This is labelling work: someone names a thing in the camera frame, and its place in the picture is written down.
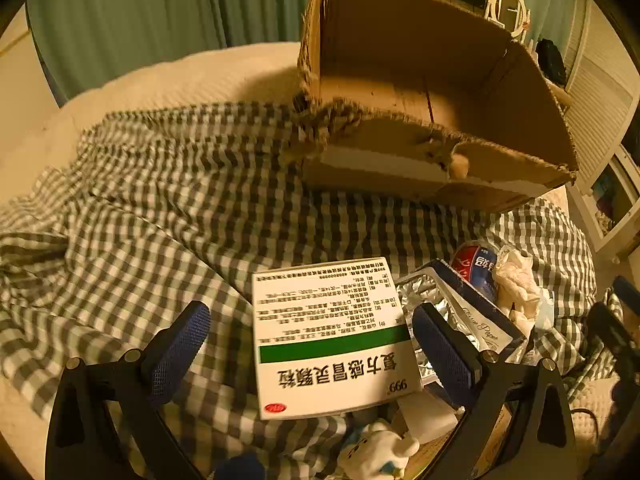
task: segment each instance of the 999 logo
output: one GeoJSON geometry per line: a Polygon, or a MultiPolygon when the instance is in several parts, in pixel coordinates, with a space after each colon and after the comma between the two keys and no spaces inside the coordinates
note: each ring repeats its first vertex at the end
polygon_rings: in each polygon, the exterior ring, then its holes
{"type": "Polygon", "coordinates": [[[394,394],[406,389],[406,379],[389,384],[389,393],[394,394]]]}

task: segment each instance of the bed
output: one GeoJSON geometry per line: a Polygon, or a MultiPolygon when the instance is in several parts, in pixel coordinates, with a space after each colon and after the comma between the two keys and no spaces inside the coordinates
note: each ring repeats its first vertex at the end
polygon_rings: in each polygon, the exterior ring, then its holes
{"type": "Polygon", "coordinates": [[[611,374],[610,354],[582,330],[593,263],[564,190],[505,215],[308,192],[279,157],[297,134],[298,49],[258,44],[137,70],[73,99],[0,166],[11,183],[0,195],[0,432],[35,480],[66,359],[114,360],[190,299],[211,306],[212,332],[164,416],[195,465],[207,475],[253,449],[269,478],[331,472],[349,417],[258,418],[259,269],[384,255],[397,278],[464,240],[508,242],[556,295],[555,326],[535,345],[558,362],[569,398],[611,374]]]}

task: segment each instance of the green stripe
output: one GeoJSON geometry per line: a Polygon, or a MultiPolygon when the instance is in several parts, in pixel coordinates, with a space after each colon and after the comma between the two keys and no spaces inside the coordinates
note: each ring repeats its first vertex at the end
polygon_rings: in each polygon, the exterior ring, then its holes
{"type": "Polygon", "coordinates": [[[320,341],[263,346],[260,348],[260,362],[281,363],[283,361],[297,361],[298,359],[327,357],[329,355],[346,354],[348,352],[391,345],[401,341],[408,341],[409,339],[411,338],[406,325],[390,326],[373,332],[345,335],[320,341]]]}

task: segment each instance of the checkered bedsheet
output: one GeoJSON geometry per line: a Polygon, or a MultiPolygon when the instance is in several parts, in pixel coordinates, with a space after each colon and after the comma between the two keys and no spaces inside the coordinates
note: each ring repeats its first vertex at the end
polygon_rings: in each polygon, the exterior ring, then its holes
{"type": "Polygon", "coordinates": [[[165,409],[185,452],[205,475],[253,449],[268,478],[322,477],[350,418],[258,418],[252,272],[383,255],[397,278],[473,238],[533,256],[558,314],[536,348],[558,362],[570,397],[610,373],[582,331],[590,251],[558,208],[537,199],[496,215],[309,192],[280,158],[296,132],[287,107],[255,103],[110,114],[68,168],[0,209],[0,363],[37,413],[49,416],[67,359],[115,360],[200,299],[212,329],[165,409]]]}

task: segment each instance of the crumpled tissue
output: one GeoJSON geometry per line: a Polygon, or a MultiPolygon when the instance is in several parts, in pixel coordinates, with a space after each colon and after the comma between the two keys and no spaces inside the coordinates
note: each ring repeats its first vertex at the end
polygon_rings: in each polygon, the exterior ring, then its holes
{"type": "Polygon", "coordinates": [[[494,267],[498,284],[497,306],[518,329],[529,338],[536,323],[543,298],[542,289],[533,277],[533,258],[503,246],[494,267]]]}

